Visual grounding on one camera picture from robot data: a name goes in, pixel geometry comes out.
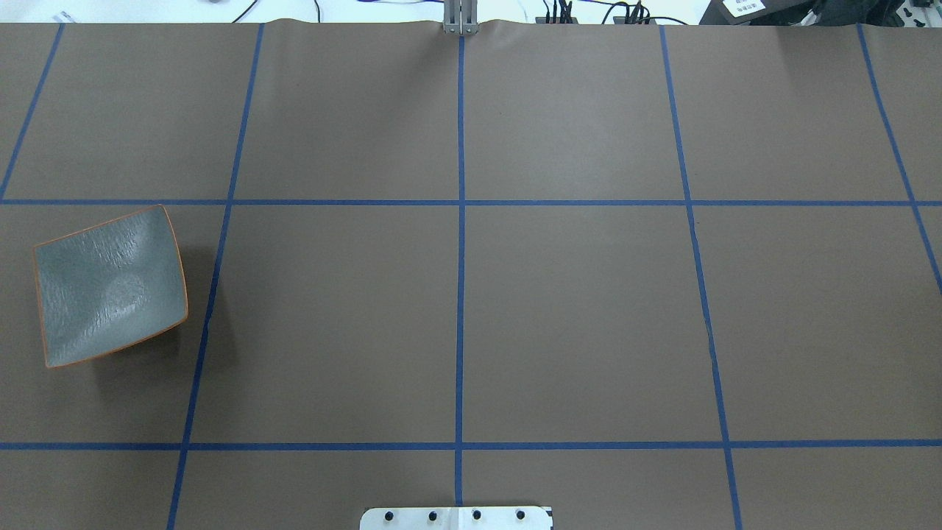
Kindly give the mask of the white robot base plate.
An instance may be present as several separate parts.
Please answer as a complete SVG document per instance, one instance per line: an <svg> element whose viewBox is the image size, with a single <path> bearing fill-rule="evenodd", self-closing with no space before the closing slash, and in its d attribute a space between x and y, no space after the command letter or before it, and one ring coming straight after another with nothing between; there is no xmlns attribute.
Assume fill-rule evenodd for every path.
<svg viewBox="0 0 942 530"><path fill-rule="evenodd" d="M364 511L360 529L553 529L550 507L379 507Z"/></svg>

